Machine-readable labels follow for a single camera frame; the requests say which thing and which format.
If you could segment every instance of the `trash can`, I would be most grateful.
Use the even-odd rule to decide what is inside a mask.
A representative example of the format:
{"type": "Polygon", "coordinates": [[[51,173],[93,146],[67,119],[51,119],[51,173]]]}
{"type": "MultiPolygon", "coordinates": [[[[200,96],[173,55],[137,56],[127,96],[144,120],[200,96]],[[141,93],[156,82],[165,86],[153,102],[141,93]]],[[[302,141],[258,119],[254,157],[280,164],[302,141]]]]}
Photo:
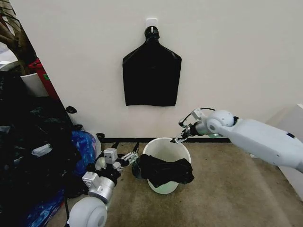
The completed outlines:
{"type": "MultiPolygon", "coordinates": [[[[171,140],[172,138],[165,137],[154,139],[145,146],[143,154],[151,155],[166,162],[175,162],[185,158],[190,163],[190,154],[187,148],[182,143],[171,143],[171,140]]],[[[179,184],[170,181],[155,188],[149,180],[147,180],[147,182],[150,188],[159,194],[169,194],[173,192],[179,184]]]]}
{"type": "Polygon", "coordinates": [[[38,74],[38,76],[39,76],[41,82],[43,83],[43,86],[45,87],[50,98],[52,98],[54,100],[60,100],[58,97],[58,94],[57,94],[55,88],[53,87],[53,84],[51,83],[50,79],[48,78],[48,75],[47,75],[46,71],[44,70],[43,65],[41,64],[40,60],[37,58],[36,61],[34,61],[33,63],[31,63],[29,65],[29,68],[36,70],[36,73],[38,74]]]}

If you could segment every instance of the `black garbage bag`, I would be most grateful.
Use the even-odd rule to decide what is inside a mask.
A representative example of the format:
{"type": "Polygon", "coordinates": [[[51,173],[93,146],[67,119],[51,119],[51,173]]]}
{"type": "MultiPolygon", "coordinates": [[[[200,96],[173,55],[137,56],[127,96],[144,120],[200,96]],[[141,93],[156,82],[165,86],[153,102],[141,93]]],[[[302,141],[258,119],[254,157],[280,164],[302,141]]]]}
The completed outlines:
{"type": "Polygon", "coordinates": [[[126,105],[174,106],[181,57],[159,43],[155,26],[145,30],[146,41],[123,58],[126,105]]]}
{"type": "Polygon", "coordinates": [[[81,155],[61,102],[29,96],[19,75],[0,71],[0,109],[0,223],[23,226],[22,217],[36,204],[77,188],[71,173],[81,155]],[[45,144],[51,152],[31,154],[45,144]]]}
{"type": "Polygon", "coordinates": [[[155,188],[169,181],[187,184],[195,178],[192,175],[193,168],[185,158],[166,162],[143,154],[133,164],[132,171],[137,178],[148,179],[155,188]]]}

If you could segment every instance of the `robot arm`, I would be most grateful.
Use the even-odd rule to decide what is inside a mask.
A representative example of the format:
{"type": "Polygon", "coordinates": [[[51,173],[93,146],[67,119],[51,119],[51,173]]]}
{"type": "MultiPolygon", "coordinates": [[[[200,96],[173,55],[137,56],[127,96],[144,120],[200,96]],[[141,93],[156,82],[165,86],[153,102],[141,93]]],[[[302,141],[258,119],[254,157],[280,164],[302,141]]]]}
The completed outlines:
{"type": "Polygon", "coordinates": [[[184,124],[187,117],[180,121],[179,125],[185,129],[171,142],[180,143],[195,135],[227,137],[237,147],[268,163],[303,173],[303,144],[291,133],[235,117],[226,110],[214,111],[206,117],[201,109],[195,109],[190,115],[198,121],[189,125],[184,124]]]}

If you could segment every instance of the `black cable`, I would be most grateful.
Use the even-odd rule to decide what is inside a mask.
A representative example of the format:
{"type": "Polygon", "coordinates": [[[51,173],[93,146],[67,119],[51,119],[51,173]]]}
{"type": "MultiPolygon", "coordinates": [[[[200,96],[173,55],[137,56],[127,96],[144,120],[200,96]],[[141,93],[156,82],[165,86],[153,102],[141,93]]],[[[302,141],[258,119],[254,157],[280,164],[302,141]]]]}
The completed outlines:
{"type": "MultiPolygon", "coordinates": [[[[216,111],[215,109],[213,108],[200,108],[200,110],[213,110],[213,111],[216,111]]],[[[186,116],[186,118],[184,118],[184,120],[181,122],[181,124],[184,123],[184,121],[186,121],[186,119],[191,115],[191,113],[189,115],[186,116]]]]}
{"type": "Polygon", "coordinates": [[[216,110],[213,109],[213,108],[200,108],[200,110],[213,110],[213,111],[216,111],[216,110]]]}
{"type": "Polygon", "coordinates": [[[67,197],[64,196],[64,203],[65,203],[65,211],[66,211],[66,222],[68,221],[68,219],[70,219],[70,212],[68,210],[68,204],[67,204],[67,197]]]}
{"type": "Polygon", "coordinates": [[[116,142],[116,143],[112,146],[112,148],[117,149],[118,145],[119,145],[119,142],[116,142]]]}

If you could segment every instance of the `carpet floor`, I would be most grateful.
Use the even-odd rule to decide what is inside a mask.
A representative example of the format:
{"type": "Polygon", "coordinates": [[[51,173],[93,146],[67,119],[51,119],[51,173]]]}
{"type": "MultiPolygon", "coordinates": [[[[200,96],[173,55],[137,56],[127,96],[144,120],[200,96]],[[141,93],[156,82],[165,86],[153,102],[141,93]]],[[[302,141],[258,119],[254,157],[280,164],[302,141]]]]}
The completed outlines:
{"type": "MultiPolygon", "coordinates": [[[[108,148],[112,143],[103,144],[108,148]]],[[[118,152],[135,143],[120,143],[118,152]]],[[[146,143],[140,143],[141,154],[146,143]]],[[[230,143],[184,143],[192,160],[192,183],[168,195],[123,169],[107,214],[106,227],[302,227],[303,204],[278,167],[251,158],[230,143]]],[[[69,199],[72,206],[82,195],[69,199]]],[[[63,227],[65,208],[47,224],[63,227]]]]}

